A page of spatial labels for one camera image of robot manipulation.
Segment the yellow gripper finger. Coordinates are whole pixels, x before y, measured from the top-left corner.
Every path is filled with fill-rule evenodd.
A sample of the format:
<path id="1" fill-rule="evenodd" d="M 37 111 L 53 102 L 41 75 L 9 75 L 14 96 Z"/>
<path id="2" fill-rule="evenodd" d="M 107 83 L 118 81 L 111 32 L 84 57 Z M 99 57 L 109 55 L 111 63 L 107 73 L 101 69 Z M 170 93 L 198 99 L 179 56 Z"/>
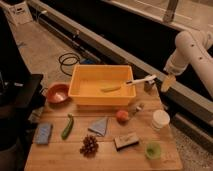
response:
<path id="1" fill-rule="evenodd" d="M 176 81 L 176 77 L 174 75 L 172 74 L 167 75 L 164 81 L 162 82 L 161 91 L 167 92 L 175 81 Z"/>

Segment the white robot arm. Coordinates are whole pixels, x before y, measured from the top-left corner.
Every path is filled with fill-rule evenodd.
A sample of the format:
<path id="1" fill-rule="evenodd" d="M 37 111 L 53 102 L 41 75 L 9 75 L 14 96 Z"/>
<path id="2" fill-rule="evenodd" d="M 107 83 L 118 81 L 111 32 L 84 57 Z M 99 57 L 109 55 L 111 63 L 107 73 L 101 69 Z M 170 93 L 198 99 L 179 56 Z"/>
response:
<path id="1" fill-rule="evenodd" d="M 174 76 L 181 75 L 191 65 L 213 98 L 213 57 L 207 50 L 213 45 L 213 33 L 185 30 L 176 35 L 175 51 L 168 58 L 164 70 Z"/>

